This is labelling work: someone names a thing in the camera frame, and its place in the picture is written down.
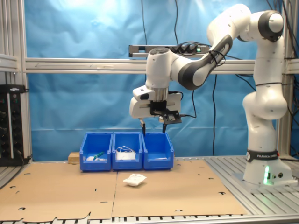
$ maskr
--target blue backdrop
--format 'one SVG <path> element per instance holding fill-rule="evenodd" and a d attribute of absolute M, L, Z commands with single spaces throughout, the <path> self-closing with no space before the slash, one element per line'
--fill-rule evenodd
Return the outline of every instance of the blue backdrop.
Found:
<path fill-rule="evenodd" d="M 269 9 L 260 0 L 178 0 L 179 42 L 208 43 L 208 24 L 226 8 L 246 4 Z M 141 0 L 25 0 L 28 57 L 128 58 L 128 45 L 145 44 Z M 174 0 L 144 0 L 148 44 L 176 44 Z M 254 59 L 256 44 L 234 41 L 229 53 Z M 128 113 L 132 90 L 144 84 L 135 74 L 29 74 L 33 158 L 66 160 L 79 151 L 86 132 L 141 131 Z M 168 127 L 176 156 L 212 155 L 215 75 L 195 91 L 197 118 Z M 252 78 L 247 78 L 254 85 Z M 193 114 L 192 92 L 184 92 L 182 113 Z M 247 124 L 242 100 L 252 89 L 234 75 L 219 75 L 215 91 L 216 155 L 245 154 Z M 148 131 L 161 131 L 146 119 Z"/>

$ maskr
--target white packet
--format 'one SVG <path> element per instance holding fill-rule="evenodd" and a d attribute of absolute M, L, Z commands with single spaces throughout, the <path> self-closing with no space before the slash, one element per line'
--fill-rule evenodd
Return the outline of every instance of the white packet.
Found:
<path fill-rule="evenodd" d="M 146 177 L 141 174 L 131 174 L 130 177 L 126 180 L 123 180 L 123 182 L 127 183 L 128 185 L 130 185 L 132 187 L 137 187 L 145 179 L 146 179 Z"/>

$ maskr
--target metal grid surface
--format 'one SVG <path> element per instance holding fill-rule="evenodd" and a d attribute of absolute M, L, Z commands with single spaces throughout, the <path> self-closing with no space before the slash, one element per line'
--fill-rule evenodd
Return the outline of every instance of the metal grid surface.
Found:
<path fill-rule="evenodd" d="M 243 173 L 246 166 L 245 156 L 214 156 L 176 158 L 176 160 L 203 159 L 220 177 L 227 189 L 246 209 L 247 215 L 225 216 L 174 216 L 174 217 L 113 217 L 109 220 L 54 220 L 43 224 L 99 224 L 99 223 L 299 223 L 299 187 L 276 188 L 270 191 L 250 194 L 233 178 L 235 173 Z M 299 172 L 299 163 L 286 163 L 294 173 Z M 1 167 L 0 186 L 19 168 Z M 0 222 L 0 224 L 21 224 L 19 222 Z"/>

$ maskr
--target cardboard sheet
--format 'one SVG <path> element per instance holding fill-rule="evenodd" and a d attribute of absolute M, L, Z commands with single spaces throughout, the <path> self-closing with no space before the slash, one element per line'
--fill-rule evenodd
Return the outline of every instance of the cardboard sheet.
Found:
<path fill-rule="evenodd" d="M 116 172 L 82 173 L 79 165 L 31 164 L 0 191 L 0 221 L 111 218 Z"/>
<path fill-rule="evenodd" d="M 246 214 L 204 161 L 176 161 L 171 171 L 133 173 L 147 179 L 130 187 L 123 180 L 132 172 L 118 173 L 113 217 Z"/>

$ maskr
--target blue plastic storage bin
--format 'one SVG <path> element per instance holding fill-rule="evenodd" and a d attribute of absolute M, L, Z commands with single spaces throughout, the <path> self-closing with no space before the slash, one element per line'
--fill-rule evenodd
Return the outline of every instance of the blue plastic storage bin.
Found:
<path fill-rule="evenodd" d="M 167 133 L 146 133 L 141 136 L 143 167 L 147 170 L 171 169 L 174 150 Z"/>
<path fill-rule="evenodd" d="M 117 160 L 118 147 L 127 146 L 136 153 L 135 160 Z M 142 169 L 142 140 L 139 132 L 119 132 L 113 134 L 112 168 L 114 170 L 140 170 Z"/>
<path fill-rule="evenodd" d="M 80 169 L 82 171 L 111 170 L 111 149 L 113 133 L 85 134 L 80 148 Z M 99 158 L 105 161 L 87 161 L 87 157 L 104 152 Z"/>

